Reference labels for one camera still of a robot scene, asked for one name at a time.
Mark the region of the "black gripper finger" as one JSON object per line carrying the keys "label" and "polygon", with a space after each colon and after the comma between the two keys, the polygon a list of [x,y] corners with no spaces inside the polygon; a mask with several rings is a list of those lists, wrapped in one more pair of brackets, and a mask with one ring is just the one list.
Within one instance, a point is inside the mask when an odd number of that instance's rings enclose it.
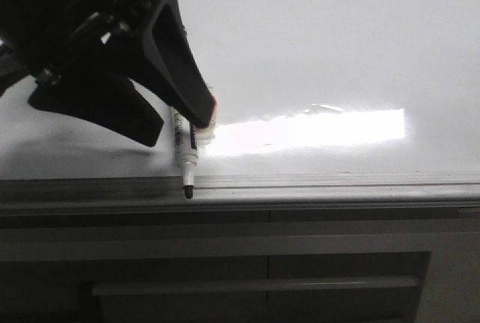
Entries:
{"label": "black gripper finger", "polygon": [[78,118],[153,147],[164,120],[126,77],[108,70],[74,70],[56,85],[38,85],[28,104]]}
{"label": "black gripper finger", "polygon": [[137,34],[134,80],[195,127],[209,126],[215,100],[191,52],[178,0],[152,0]]}

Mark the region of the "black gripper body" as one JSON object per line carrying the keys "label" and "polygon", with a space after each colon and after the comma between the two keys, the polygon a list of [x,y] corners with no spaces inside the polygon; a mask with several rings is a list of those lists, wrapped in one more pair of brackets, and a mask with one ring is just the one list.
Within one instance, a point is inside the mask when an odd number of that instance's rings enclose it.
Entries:
{"label": "black gripper body", "polygon": [[152,0],[1,0],[1,85],[104,69],[133,84],[137,32]]}

